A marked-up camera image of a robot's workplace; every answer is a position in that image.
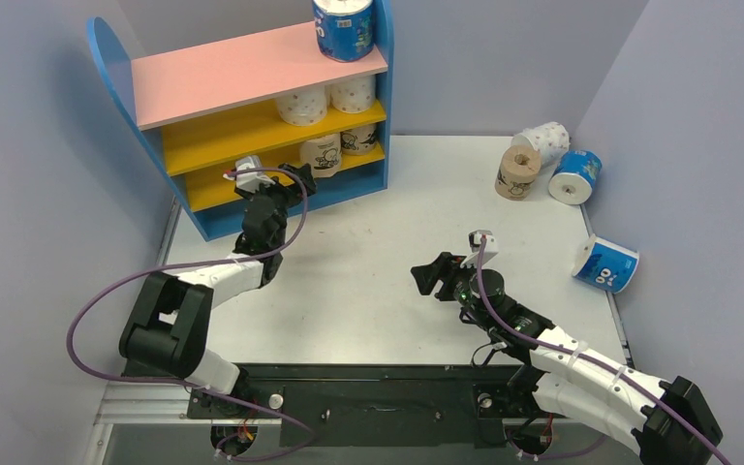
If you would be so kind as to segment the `brown cartoon paper roll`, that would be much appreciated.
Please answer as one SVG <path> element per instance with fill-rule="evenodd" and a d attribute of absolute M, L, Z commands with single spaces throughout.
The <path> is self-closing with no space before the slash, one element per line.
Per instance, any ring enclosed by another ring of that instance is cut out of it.
<path fill-rule="evenodd" d="M 378 127 L 369 124 L 354 127 L 340 133 L 341 149 L 344 155 L 363 155 L 370 152 L 378 141 Z"/>

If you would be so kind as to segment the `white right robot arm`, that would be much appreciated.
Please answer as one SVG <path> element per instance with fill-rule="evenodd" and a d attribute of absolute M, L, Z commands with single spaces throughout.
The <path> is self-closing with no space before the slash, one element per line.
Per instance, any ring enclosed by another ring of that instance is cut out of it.
<path fill-rule="evenodd" d="M 443 252 L 411 274 L 421 295 L 458 303 L 463 323 L 523 363 L 507 389 L 516 411 L 577 420 L 643 464 L 709 462 L 723 431 L 695 383 L 682 376 L 667 381 L 603 356 L 508 296 L 502 275 L 475 260 Z"/>

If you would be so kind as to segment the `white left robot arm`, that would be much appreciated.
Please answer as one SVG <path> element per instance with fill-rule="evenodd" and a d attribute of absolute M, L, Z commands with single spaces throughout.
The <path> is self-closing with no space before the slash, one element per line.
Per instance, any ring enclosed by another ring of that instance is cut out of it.
<path fill-rule="evenodd" d="M 292 184 L 279 176 L 288 175 Z M 252 400 L 248 373 L 206 345 L 213 309 L 276 276 L 287 243 L 289 210 L 317 192 L 313 169 L 279 166 L 268 177 L 257 160 L 239 160 L 226 175 L 247 200 L 241 232 L 220 264 L 171 274 L 147 274 L 119 340 L 119 354 L 173 379 L 204 388 L 225 416 L 243 414 Z"/>

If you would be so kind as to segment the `white floral paper roll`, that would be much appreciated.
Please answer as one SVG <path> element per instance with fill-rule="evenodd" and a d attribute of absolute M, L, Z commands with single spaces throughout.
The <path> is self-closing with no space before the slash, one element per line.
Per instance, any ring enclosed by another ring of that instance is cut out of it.
<path fill-rule="evenodd" d="M 326 117 L 329 97 L 325 86 L 316 86 L 282 95 L 274 102 L 283 121 L 305 127 L 318 124 Z"/>
<path fill-rule="evenodd" d="M 349 114 L 361 113 L 376 101 L 376 78 L 374 75 L 354 77 L 331 84 L 328 91 L 335 109 Z"/>
<path fill-rule="evenodd" d="M 535 128 L 526 128 L 515 134 L 511 146 L 528 146 L 541 155 L 542 166 L 548 167 L 557 162 L 570 149 L 571 136 L 568 130 L 556 121 L 544 123 Z"/>

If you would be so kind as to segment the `aluminium rail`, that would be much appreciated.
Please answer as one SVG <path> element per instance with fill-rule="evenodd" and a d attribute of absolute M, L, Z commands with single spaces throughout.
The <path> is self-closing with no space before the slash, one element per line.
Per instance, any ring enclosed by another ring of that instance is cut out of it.
<path fill-rule="evenodd" d="M 175 385 L 109 382 L 95 417 L 98 425 L 269 425 L 265 414 L 223 417 L 191 390 Z"/>

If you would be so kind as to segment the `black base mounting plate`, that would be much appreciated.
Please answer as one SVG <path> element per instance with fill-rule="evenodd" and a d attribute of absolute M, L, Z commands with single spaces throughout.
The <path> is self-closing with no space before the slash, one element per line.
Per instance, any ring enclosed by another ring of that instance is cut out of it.
<path fill-rule="evenodd" d="M 191 390 L 186 415 L 210 419 L 214 441 L 231 434 L 240 447 L 259 422 L 285 414 L 279 445 L 434 447 L 507 445 L 543 452 L 555 416 L 510 385 L 514 365 L 249 364 L 243 399 L 233 404 Z"/>

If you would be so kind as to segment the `blue pink yellow shelf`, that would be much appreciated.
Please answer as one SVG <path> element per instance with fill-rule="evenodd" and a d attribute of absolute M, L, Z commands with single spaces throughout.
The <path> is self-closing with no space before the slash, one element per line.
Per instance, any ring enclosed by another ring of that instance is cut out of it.
<path fill-rule="evenodd" d="M 132 58 L 110 25 L 87 21 L 96 69 L 114 105 L 205 240 L 240 229 L 245 200 L 223 174 L 235 161 L 258 155 L 266 167 L 299 162 L 306 140 L 376 124 L 378 141 L 351 155 L 318 182 L 317 209 L 384 190 L 388 153 L 394 30 L 390 3 L 373 2 L 373 48 L 355 62 L 324 56 L 315 21 Z M 376 101 L 367 111 L 328 107 L 318 124 L 281 119 L 274 99 L 351 78 L 374 75 Z"/>

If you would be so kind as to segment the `blue paper roll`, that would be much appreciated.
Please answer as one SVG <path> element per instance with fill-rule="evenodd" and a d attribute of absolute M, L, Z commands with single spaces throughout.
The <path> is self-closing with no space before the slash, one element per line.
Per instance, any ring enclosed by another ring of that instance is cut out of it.
<path fill-rule="evenodd" d="M 335 61 L 355 62 L 373 48 L 372 0 L 314 0 L 316 39 L 320 52 Z"/>
<path fill-rule="evenodd" d="M 572 277 L 616 295 L 631 283 L 639 261 L 638 251 L 591 234 L 578 248 Z"/>
<path fill-rule="evenodd" d="M 593 152 L 568 151 L 561 157 L 549 179 L 549 195 L 568 205 L 585 203 L 595 190 L 602 168 L 602 160 Z"/>

